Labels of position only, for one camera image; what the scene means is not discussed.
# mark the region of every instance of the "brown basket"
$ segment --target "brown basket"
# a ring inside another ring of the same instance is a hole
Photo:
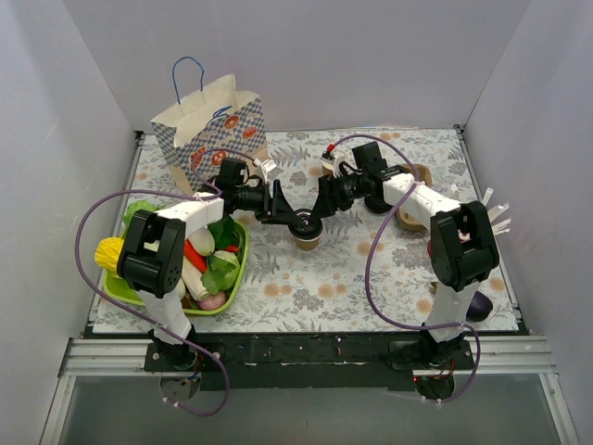
[[[424,181],[426,186],[432,187],[433,186],[433,175],[430,174],[430,170],[428,170],[428,167],[426,167],[425,165],[422,165],[422,164],[415,164],[415,165],[416,165],[416,168],[418,169],[418,172],[420,173],[420,180]],[[409,166],[402,165],[401,167],[403,167],[408,172],[410,172]],[[399,225],[401,225],[404,229],[426,230],[426,227],[424,227],[415,218],[409,216],[409,214],[406,213],[405,211],[403,211],[402,209],[399,209],[397,211],[397,220],[399,221]]]

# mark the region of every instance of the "table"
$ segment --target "table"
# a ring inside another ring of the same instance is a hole
[[[342,136],[367,133],[389,139],[413,161],[429,167],[434,189],[461,201],[476,199],[472,177],[455,130],[332,130],[267,133],[270,156],[278,164],[273,177],[293,209],[311,208],[322,174],[319,155]],[[365,143],[350,140],[347,147]],[[388,147],[381,148],[390,165],[402,163]],[[170,175],[154,136],[148,136],[132,188],[181,193]],[[130,202],[148,199],[159,205],[175,201],[163,197],[131,196]],[[496,202],[496,193],[491,200]],[[379,319],[364,294],[366,255],[383,216],[369,213],[362,201],[351,210],[323,220],[320,245],[299,250],[284,226],[262,225],[248,212],[234,218],[250,233],[250,249],[243,282],[233,304],[221,314],[191,319],[196,332],[377,332],[397,330]],[[435,275],[426,254],[429,235],[389,224],[372,263],[372,291],[378,308],[405,324],[421,324],[432,308],[431,281]],[[514,331],[517,323],[500,268],[492,271],[480,290],[494,310],[481,331]],[[150,325],[101,301],[93,332],[96,334],[145,333]]]

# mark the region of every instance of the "gray floor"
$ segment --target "gray floor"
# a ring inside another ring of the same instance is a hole
[[[192,403],[208,408],[220,396],[198,393]],[[157,378],[77,379],[62,445],[183,442],[560,443],[537,375],[479,375],[442,409],[381,389],[234,390],[224,410],[206,419],[163,404]]]

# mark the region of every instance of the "red pepper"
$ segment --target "red pepper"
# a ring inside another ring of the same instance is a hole
[[[189,242],[189,239],[185,240],[185,246],[183,246],[183,254],[185,258],[189,260],[198,271],[204,273],[208,266],[206,265],[206,259],[201,256],[199,253],[196,252],[192,243]]]

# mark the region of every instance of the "checkered pattern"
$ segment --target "checkered pattern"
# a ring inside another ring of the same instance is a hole
[[[183,169],[189,184],[194,190],[201,185],[191,170],[191,156],[201,147],[205,146],[207,150],[230,148],[241,151],[242,153],[253,153],[257,151],[262,144],[266,143],[266,134],[264,133],[263,113],[261,110],[261,100],[259,97],[249,102],[239,109],[234,116],[239,118],[239,122],[234,128],[228,130],[224,127],[227,119],[217,119],[198,133],[194,139],[185,144],[185,146],[174,146],[176,128],[163,125],[162,123],[151,122],[155,131],[158,145],[165,156],[169,165],[174,165]],[[244,132],[255,127],[256,133],[247,138],[243,138]],[[200,177],[208,179],[218,173],[219,166],[212,163],[212,157],[216,153],[207,154],[202,158],[196,171]],[[227,154],[228,157],[238,158],[236,155]]]

